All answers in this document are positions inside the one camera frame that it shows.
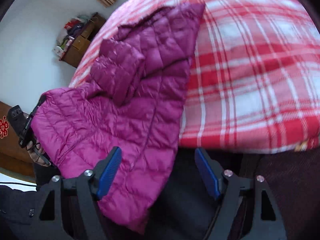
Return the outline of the person's left hand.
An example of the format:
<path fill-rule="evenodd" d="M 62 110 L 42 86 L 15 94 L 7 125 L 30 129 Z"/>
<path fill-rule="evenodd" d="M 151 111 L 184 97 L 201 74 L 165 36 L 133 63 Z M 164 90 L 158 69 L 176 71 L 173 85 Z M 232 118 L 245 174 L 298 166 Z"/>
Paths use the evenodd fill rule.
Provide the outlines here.
<path fill-rule="evenodd" d="M 27 144 L 26 149 L 34 163 L 44 167 L 49 167 L 51 165 L 51 162 L 44 156 L 46 152 L 38 140 L 35 143 L 30 141 Z"/>

